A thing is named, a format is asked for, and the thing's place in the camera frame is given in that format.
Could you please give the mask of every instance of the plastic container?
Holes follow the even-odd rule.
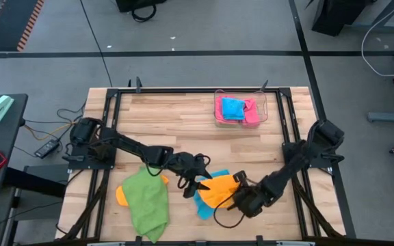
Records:
[[[248,120],[247,115],[245,120],[225,120],[222,115],[221,98],[235,98],[240,100],[248,100],[248,102],[255,102],[252,108],[248,110],[256,110],[257,118]],[[267,112],[267,96],[262,91],[253,93],[241,92],[225,92],[224,90],[216,90],[214,93],[214,117],[215,124],[223,127],[258,127],[262,122],[268,119]]]

